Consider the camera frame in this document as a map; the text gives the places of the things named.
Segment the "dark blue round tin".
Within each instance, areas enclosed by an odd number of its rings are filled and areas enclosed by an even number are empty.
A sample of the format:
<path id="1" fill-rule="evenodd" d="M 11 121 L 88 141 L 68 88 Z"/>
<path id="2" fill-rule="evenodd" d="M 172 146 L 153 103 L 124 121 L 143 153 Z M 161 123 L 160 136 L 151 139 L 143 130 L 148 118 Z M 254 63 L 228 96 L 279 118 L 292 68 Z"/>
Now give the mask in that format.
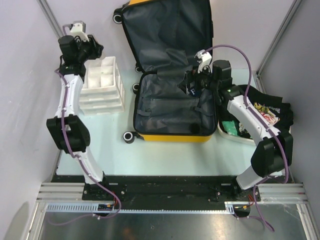
<path id="1" fill-rule="evenodd" d="M 196 89 L 194 87 L 188 89 L 188 95 L 193 97 L 193 98 L 197 98 L 201 95 L 202 90 L 201 89 Z"/>

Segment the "white plastic drawer organizer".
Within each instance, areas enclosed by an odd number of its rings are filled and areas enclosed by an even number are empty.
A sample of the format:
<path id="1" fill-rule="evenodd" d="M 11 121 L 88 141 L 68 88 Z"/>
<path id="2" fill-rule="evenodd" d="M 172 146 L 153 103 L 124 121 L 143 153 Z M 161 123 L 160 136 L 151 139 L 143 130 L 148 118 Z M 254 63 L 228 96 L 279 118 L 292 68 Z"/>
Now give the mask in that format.
<path id="1" fill-rule="evenodd" d="M 85 63 L 84 85 L 79 107 L 85 116 L 117 114 L 125 111 L 125 88 L 115 56 Z"/>

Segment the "green cloth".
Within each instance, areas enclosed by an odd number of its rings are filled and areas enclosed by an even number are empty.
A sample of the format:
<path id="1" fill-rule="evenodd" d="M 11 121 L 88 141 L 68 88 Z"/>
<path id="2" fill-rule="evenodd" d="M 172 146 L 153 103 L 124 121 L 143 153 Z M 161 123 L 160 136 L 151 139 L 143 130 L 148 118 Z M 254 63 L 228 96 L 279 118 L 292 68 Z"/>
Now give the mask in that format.
<path id="1" fill-rule="evenodd" d="M 223 121 L 222 126 L 224 131 L 231 136 L 240 136 L 240 131 L 239 131 L 239 124 L 235 122 L 234 120 L 232 121 Z"/>

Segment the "yellow Pikachu hard-shell suitcase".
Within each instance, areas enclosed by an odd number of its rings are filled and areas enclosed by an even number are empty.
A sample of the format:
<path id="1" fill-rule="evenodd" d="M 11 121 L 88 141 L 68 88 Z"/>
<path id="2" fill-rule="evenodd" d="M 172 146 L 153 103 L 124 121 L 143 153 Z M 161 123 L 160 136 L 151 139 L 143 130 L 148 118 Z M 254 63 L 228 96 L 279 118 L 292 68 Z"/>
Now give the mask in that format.
<path id="1" fill-rule="evenodd" d="M 135 139 L 159 142 L 208 141 L 218 126 L 213 93 L 201 90 L 192 97 L 182 90 L 187 71 L 197 69 L 194 58 L 213 45 L 213 21 L 208 0 L 131 0 L 113 12 L 123 27 L 141 73 L 132 85 L 135 95 L 133 130 L 123 133 Z M 199 124 L 191 134 L 190 124 Z"/>

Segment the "black floral print t-shirt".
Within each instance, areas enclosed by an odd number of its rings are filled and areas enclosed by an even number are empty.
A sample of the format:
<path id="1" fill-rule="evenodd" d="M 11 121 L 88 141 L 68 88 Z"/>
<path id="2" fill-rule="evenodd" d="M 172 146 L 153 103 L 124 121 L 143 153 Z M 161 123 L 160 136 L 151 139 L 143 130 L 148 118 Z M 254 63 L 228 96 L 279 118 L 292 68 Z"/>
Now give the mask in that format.
<path id="1" fill-rule="evenodd" d="M 264 94 L 252 86 L 249 87 L 247 97 L 254 108 L 269 124 L 276 127 L 281 132 L 288 132 L 290 130 L 291 126 L 294 124 L 294 113 L 290 103 L 283 102 L 282 97 Z M 239 124 L 239 137 L 247 139 L 252 138 L 239 120 L 233 119 L 223 121 L 237 122 Z"/>

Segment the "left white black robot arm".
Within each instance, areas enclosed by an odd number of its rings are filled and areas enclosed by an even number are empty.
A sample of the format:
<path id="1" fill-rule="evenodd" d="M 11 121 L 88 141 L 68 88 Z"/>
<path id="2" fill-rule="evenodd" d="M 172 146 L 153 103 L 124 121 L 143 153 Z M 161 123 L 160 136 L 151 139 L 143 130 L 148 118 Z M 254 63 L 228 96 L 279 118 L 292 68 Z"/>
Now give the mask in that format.
<path id="1" fill-rule="evenodd" d="M 90 34 L 87 39 L 79 35 L 65 35 L 58 39 L 62 55 L 55 73 L 61 82 L 58 108 L 54 117 L 47 119 L 46 127 L 59 150 L 75 159 L 83 172 L 85 182 L 94 185 L 93 194 L 100 200 L 110 196 L 111 188 L 101 182 L 104 172 L 90 150 L 91 136 L 79 117 L 80 95 L 85 83 L 88 60 L 101 57 L 104 47 Z"/>

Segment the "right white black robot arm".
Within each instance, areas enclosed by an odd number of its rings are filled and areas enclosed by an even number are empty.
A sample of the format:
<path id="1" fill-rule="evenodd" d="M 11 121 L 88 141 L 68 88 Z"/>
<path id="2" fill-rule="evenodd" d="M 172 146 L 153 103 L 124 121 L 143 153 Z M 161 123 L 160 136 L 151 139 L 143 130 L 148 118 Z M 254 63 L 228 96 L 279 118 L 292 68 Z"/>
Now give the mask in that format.
<path id="1" fill-rule="evenodd" d="M 263 183 L 273 173 L 284 171 L 284 180 L 289 179 L 292 164 L 293 137 L 271 125 L 254 107 L 243 89 L 233 84 L 231 64 L 217 60 L 213 68 L 205 66 L 185 73 L 182 90 L 193 95 L 199 90 L 212 92 L 215 102 L 225 114 L 236 118 L 252 137 L 256 149 L 250 160 L 250 167 L 235 179 L 230 188 L 231 196 L 242 201 L 249 189 Z"/>

